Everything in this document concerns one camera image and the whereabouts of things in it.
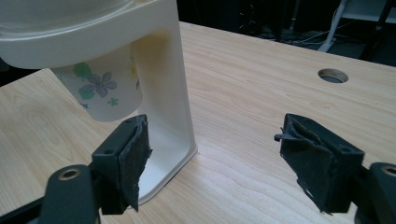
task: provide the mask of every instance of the purple flower print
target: purple flower print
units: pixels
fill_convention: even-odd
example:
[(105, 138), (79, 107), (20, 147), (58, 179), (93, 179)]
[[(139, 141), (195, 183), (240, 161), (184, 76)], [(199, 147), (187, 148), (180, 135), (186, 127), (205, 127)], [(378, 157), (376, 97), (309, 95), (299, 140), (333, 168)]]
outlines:
[(114, 90), (117, 88), (117, 83), (115, 81), (110, 81), (111, 79), (111, 72), (106, 72), (101, 78), (96, 75), (92, 74), (88, 77), (88, 80), (91, 84), (87, 84), (81, 88), (82, 91), (96, 91), (100, 97), (104, 98), (107, 96), (107, 89)]

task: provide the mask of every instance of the white plastic stand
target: white plastic stand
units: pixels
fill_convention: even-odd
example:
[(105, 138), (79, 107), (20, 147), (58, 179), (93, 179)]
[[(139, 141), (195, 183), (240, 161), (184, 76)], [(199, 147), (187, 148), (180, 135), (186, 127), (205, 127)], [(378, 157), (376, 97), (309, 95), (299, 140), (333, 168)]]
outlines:
[(0, 35), (0, 57), (22, 68), (85, 62), (132, 43), (153, 149), (139, 202), (153, 197), (195, 154), (181, 39), (174, 0), (138, 1), (102, 20), (53, 33)]
[(337, 12), (334, 15), (332, 21), (332, 27), (330, 28), (329, 34), (327, 35), (326, 41), (320, 46), (318, 51), (327, 52), (332, 47), (334, 42), (332, 41), (335, 31), (337, 30), (338, 23), (340, 22), (341, 16), (344, 13), (344, 9), (346, 8), (347, 0), (341, 0), (340, 6), (337, 9)]

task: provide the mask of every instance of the paper cup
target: paper cup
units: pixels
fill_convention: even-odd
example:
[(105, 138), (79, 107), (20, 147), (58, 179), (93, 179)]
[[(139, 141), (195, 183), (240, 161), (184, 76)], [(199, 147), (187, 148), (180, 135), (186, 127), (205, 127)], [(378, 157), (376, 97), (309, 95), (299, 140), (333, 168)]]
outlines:
[(130, 46), (87, 62), (51, 70), (96, 120), (122, 119), (133, 113), (142, 101)]

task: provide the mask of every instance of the white plastic base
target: white plastic base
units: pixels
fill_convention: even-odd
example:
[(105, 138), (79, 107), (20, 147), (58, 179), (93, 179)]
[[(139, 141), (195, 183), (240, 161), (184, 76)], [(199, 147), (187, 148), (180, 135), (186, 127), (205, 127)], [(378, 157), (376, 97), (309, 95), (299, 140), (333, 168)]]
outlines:
[(153, 151), (139, 181), (139, 204), (154, 197), (197, 151), (196, 146), (160, 139), (148, 131)]
[(333, 44), (334, 44), (334, 42), (324, 43), (324, 44), (322, 44), (322, 46), (320, 46), (318, 51), (327, 52), (327, 51), (329, 51), (329, 49), (332, 47)]

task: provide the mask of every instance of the bolt hole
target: bolt hole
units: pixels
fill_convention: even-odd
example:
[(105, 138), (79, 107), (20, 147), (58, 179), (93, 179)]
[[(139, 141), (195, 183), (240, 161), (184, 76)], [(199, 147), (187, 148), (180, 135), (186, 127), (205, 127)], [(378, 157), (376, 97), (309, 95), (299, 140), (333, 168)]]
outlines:
[(106, 154), (106, 155), (109, 155), (109, 154), (111, 154), (111, 153), (113, 153), (113, 152), (114, 152), (113, 149), (108, 149), (108, 150), (105, 151), (105, 154)]
[(318, 72), (321, 79), (331, 83), (344, 83), (348, 81), (348, 76), (344, 72), (333, 68), (325, 68)]
[(78, 176), (81, 173), (81, 171), (79, 169), (70, 169), (70, 170), (66, 170), (63, 171), (58, 178), (60, 180), (69, 180), (69, 179), (73, 179), (76, 176)]
[(387, 175), (393, 175), (396, 177), (396, 167), (392, 166), (385, 166), (382, 168), (382, 170), (387, 174)]

